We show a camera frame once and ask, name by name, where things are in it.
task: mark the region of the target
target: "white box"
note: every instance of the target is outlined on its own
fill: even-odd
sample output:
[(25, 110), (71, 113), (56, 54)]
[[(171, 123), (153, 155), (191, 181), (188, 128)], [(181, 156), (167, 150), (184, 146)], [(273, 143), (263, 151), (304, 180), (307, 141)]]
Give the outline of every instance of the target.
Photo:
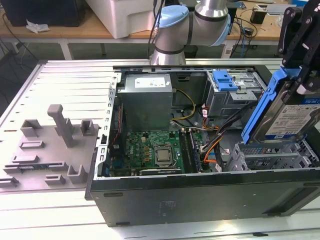
[[(153, 0), (86, 0), (115, 39), (151, 30), (154, 24)], [(161, 0), (157, 1), (157, 14)]]

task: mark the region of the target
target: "metal frame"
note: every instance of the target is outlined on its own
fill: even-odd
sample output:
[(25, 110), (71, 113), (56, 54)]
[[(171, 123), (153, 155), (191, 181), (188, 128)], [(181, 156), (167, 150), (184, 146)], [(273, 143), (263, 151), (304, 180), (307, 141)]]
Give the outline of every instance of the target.
[[(101, 52), (103, 55), (106, 54), (106, 49), (103, 44), (147, 44), (147, 38), (53, 38), (53, 37), (21, 37), (19, 38), (23, 43), (55, 43), (60, 44), (63, 56), (65, 60), (73, 60), (73, 54), (69, 44), (101, 44)], [(17, 39), (14, 37), (2, 37), (5, 43), (16, 43)], [(237, 40), (225, 40), (223, 42), (222, 59), (229, 59), (234, 45)], [(278, 40), (252, 40), (251, 45), (278, 45)]]

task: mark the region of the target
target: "hard drive label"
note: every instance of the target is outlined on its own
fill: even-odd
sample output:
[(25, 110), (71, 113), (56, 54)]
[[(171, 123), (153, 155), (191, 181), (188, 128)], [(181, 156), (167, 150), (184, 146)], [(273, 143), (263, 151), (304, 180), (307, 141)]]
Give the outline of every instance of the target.
[(318, 109), (320, 105), (286, 105), (266, 132), (266, 137), (282, 139), (296, 135)]

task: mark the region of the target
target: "yellow wire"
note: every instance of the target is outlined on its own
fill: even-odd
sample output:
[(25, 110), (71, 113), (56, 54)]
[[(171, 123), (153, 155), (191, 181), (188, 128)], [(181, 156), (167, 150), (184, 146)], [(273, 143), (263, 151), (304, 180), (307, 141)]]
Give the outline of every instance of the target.
[(182, 90), (180, 90), (180, 89), (177, 89), (177, 91), (180, 92), (180, 93), (182, 93), (182, 94), (184, 94), (184, 95), (192, 102), (193, 110), (192, 110), (192, 112), (190, 113), (190, 115), (188, 115), (188, 116), (173, 117), (173, 118), (171, 118), (171, 120), (185, 120), (185, 119), (188, 119), (188, 118), (192, 117), (192, 116), (195, 114), (195, 112), (196, 112), (196, 104), (195, 104), (195, 102), (192, 100), (192, 98), (191, 98), (188, 94), (186, 94), (184, 91), (182, 91)]
[(206, 153), (203, 162), (205, 162), (209, 156), (209, 153), (211, 152), (212, 149), (214, 149), (214, 147), (220, 142), (220, 140), (222, 139), (222, 137), (220, 137), (213, 145), (212, 147), (210, 147), (209, 151)]

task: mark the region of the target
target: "cable on table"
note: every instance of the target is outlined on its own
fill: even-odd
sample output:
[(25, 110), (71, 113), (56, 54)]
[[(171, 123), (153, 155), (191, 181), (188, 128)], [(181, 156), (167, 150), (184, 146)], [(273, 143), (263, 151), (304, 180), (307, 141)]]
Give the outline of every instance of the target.
[(27, 51), (32, 55), (32, 57), (38, 62), (39, 59), (38, 59), (38, 58), (29, 50), (29, 48), (27, 48), (26, 45), (25, 45), (22, 41), (20, 41), (20, 39), (11, 31), (11, 29), (9, 28), (9, 26), (8, 26), (6, 20), (5, 20), (5, 16), (7, 16), (7, 15), (4, 13), (4, 14), (2, 15), (2, 19), (3, 19), (3, 22), (4, 22), (5, 26), (6, 26), (6, 28), (9, 30), (9, 32), (12, 34), (12, 36), (14, 36), (14, 38), (17, 39), (18, 42), (21, 43), (22, 46), (24, 46), (24, 47), (27, 49)]

